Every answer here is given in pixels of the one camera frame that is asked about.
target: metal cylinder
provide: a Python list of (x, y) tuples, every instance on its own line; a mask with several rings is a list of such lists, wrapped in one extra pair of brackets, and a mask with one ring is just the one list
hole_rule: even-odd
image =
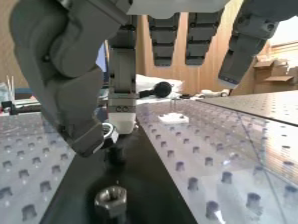
[(95, 198), (96, 212), (103, 224), (127, 223), (127, 190), (112, 186), (102, 190)]

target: black surface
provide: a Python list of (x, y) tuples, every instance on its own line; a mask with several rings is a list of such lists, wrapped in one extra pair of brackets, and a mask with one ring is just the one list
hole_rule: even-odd
[(111, 168), (104, 162), (103, 151), (88, 159), (75, 157), (43, 224), (99, 224), (95, 196), (115, 184), (128, 190), (128, 223), (196, 223), (143, 130), (126, 145), (128, 160), (123, 168)]

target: white object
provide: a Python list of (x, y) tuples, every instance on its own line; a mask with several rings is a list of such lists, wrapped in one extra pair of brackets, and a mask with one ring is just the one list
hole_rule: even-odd
[(131, 134), (135, 128), (136, 113), (110, 113), (110, 123), (120, 134)]
[(168, 19), (176, 12), (219, 12), (231, 0), (135, 0), (131, 15)]
[(221, 92), (213, 92), (209, 89), (204, 89), (200, 94), (196, 94), (192, 98), (194, 100), (205, 99), (205, 98), (215, 98), (215, 97), (227, 97), (229, 96), (231, 90), (224, 89)]
[(160, 121), (164, 124), (188, 124), (190, 117), (182, 113), (170, 113), (159, 116)]

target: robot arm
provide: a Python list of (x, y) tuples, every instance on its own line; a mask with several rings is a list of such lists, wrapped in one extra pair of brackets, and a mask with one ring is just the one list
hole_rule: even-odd
[[(127, 15), (131, 3), (128, 0), (76, 0), (64, 2), (64, 6), (54, 0), (21, 1), (11, 16), (11, 32), (18, 61), (43, 113), (74, 150), (90, 156), (104, 145), (103, 125), (95, 116), (103, 84), (102, 70), (95, 65), (98, 51), (104, 40), (120, 28), (119, 32), (123, 31), (131, 17)], [(116, 64), (127, 56), (135, 59), (135, 44), (130, 50), (122, 47), (112, 44), (111, 60)], [(119, 82), (114, 89), (116, 95), (122, 93), (123, 98), (130, 98), (136, 81), (130, 86), (126, 75), (136, 75), (135, 63), (131, 62), (127, 73), (119, 65), (112, 65), (112, 76)], [(130, 109), (135, 110), (135, 99), (122, 102), (132, 104)], [(111, 109), (118, 110), (118, 104), (112, 101)]]
[[(11, 16), (15, 53), (45, 115), (82, 156), (104, 145), (95, 117), (102, 70), (98, 51), (111, 45), (110, 121), (130, 134), (136, 119), (136, 24), (150, 14), (155, 64), (171, 66), (180, 12), (190, 13), (186, 63), (201, 65), (229, 0), (22, 0)], [(235, 22), (220, 81), (236, 88), (279, 22), (298, 1), (245, 0)]]

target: transparent acrylic sheet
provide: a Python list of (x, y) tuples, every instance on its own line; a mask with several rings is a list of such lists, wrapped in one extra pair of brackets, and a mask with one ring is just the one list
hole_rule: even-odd
[(204, 101), (298, 125), (298, 91), (217, 97)]
[(74, 156), (41, 113), (0, 117), (2, 224), (41, 223)]
[(138, 118), (199, 223), (297, 223), (296, 127), (190, 100)]

